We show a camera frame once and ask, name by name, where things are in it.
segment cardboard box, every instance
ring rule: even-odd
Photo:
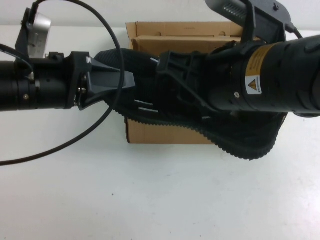
[[[240,41],[243,32],[232,22],[130,22],[126,29],[130,49],[155,56],[167,51],[210,53],[230,41]],[[125,122],[131,144],[212,144],[190,129]]]

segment screw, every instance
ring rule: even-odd
[[[279,9],[280,9],[280,7],[276,3],[274,3],[273,10],[278,11]]]
[[[34,72],[30,73],[29,76],[28,76],[28,79],[29,79],[31,82],[33,82],[33,81],[35,80],[35,73],[34,73]]]
[[[86,57],[86,63],[87,64],[92,64],[91,57],[89,57],[89,56]]]

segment black sneaker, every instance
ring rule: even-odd
[[[181,103],[165,78],[157,77],[159,58],[123,49],[125,70],[134,74],[135,90],[124,91],[116,112],[133,121],[158,126],[178,126],[202,134],[227,153],[247,160],[259,159],[274,147],[285,113],[226,112],[202,110]],[[115,49],[100,52],[95,59],[119,68]],[[105,97],[110,105],[114,96]]]

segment black mount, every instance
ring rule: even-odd
[[[286,41],[286,30],[293,33],[294,25],[288,10],[274,0],[241,0],[247,8],[243,21],[237,21],[243,27],[241,43],[252,42],[255,37],[267,44]]]
[[[27,8],[24,12],[23,20],[21,22],[21,30],[20,30],[18,39],[15,43],[15,49],[26,56],[29,56],[29,53],[28,53],[29,32],[28,32],[27,24],[30,23],[30,11],[31,11],[30,8]]]
[[[80,77],[80,87],[76,88],[80,93],[77,100],[80,110],[103,101],[105,96],[115,93],[119,85],[119,69],[104,65],[93,58],[89,61],[91,71]],[[134,74],[126,71],[122,90],[133,90],[135,86]]]

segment black cable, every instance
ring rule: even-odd
[[[30,61],[30,58],[24,54],[22,54],[21,52],[11,48],[11,47],[8,47],[6,45],[3,45],[0,43],[0,52],[4,53],[4,54],[8,54],[16,59],[19,59],[20,61],[24,62],[28,68],[31,70],[31,72],[34,71],[34,68],[32,66],[32,63]]]
[[[297,37],[298,39],[303,39],[303,38],[304,38],[304,37],[301,35],[301,33],[298,31],[297,28],[295,28],[294,34],[296,35],[296,37]]]
[[[39,4],[48,1],[48,0],[38,0],[37,2],[35,2],[32,6],[33,9],[33,13],[35,14],[37,12],[37,9],[39,7]],[[75,144],[76,142],[80,141],[81,139],[83,139],[84,137],[86,137],[87,135],[89,135],[90,133],[92,133],[97,127],[99,127],[106,119],[107,117],[110,115],[110,113],[115,109],[116,105],[118,104],[118,101],[120,99],[120,95],[122,92],[122,88],[125,82],[125,60],[124,60],[124,56],[120,47],[120,44],[117,40],[117,37],[115,35],[115,33],[113,32],[112,28],[109,26],[109,24],[107,23],[107,21],[95,10],[93,9],[91,6],[87,5],[84,2],[81,2],[79,0],[62,0],[62,1],[66,1],[66,2],[70,2],[70,3],[74,3],[77,4],[87,10],[89,10],[90,12],[92,12],[104,25],[104,27],[107,29],[107,31],[109,32],[114,45],[117,49],[117,52],[119,54],[119,58],[120,58],[120,82],[118,85],[118,89],[116,92],[116,97],[115,100],[113,102],[113,104],[107,109],[107,111],[105,112],[105,114],[103,114],[103,116],[92,126],[90,127],[88,130],[86,130],[84,133],[80,134],[79,136],[75,137],[74,139],[66,142],[65,144],[62,144],[54,149],[51,149],[49,151],[34,155],[34,156],[29,156],[29,157],[24,157],[21,159],[16,159],[16,160],[8,160],[8,161],[2,161],[0,162],[0,166],[8,166],[8,165],[15,165],[15,164],[22,164],[22,163],[26,163],[26,162],[30,162],[36,159],[40,159],[43,157],[46,157],[48,155],[54,154],[58,151],[61,151],[69,146],[71,146],[72,144]]]

